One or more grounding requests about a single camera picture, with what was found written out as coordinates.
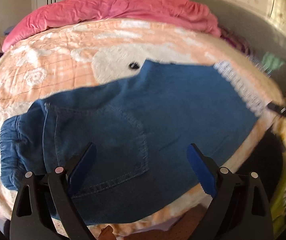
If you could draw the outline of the blue denim pants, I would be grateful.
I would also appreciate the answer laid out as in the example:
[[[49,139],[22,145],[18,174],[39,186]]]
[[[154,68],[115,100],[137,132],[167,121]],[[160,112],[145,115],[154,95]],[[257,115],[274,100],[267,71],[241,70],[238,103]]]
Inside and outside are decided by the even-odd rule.
[[[26,172],[52,172],[92,143],[96,158],[72,200],[87,225],[132,223],[198,183],[190,144],[223,165],[264,107],[227,62],[147,60],[135,76],[53,94],[7,119],[0,179],[17,190]]]

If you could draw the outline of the grey headboard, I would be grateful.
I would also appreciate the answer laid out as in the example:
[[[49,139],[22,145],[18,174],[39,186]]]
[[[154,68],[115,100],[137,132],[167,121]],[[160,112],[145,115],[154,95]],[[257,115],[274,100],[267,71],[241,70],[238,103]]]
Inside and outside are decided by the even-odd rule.
[[[228,0],[191,0],[205,4],[223,27],[244,37],[262,56],[269,51],[286,60],[286,36],[254,12]]]

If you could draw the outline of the striped purple pillow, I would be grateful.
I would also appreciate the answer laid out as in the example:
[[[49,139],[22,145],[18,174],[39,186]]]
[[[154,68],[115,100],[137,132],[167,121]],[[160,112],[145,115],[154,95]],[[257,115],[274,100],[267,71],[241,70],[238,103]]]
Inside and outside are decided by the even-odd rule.
[[[220,25],[219,28],[221,29],[221,39],[226,41],[234,49],[240,51],[246,56],[253,55],[253,49],[245,38],[240,35],[237,35],[235,32],[222,25]]]

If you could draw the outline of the peach bear bed blanket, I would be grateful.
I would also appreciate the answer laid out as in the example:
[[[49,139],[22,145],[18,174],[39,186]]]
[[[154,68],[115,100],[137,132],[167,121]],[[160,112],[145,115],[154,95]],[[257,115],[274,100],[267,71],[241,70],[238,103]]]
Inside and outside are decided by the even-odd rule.
[[[37,99],[132,76],[128,64],[146,59],[207,66],[227,61],[249,96],[284,102],[278,85],[220,38],[165,23],[114,19],[50,29],[12,46],[0,59],[0,129]],[[10,218],[15,197],[0,180],[0,218]]]

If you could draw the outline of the pink quilt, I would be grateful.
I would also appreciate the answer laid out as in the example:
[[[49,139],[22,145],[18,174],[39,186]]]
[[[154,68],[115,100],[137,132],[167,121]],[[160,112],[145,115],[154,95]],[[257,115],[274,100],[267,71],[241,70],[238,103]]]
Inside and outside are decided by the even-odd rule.
[[[110,18],[156,21],[221,36],[218,20],[208,6],[190,0],[63,0],[25,16],[5,38],[2,51],[51,28]]]

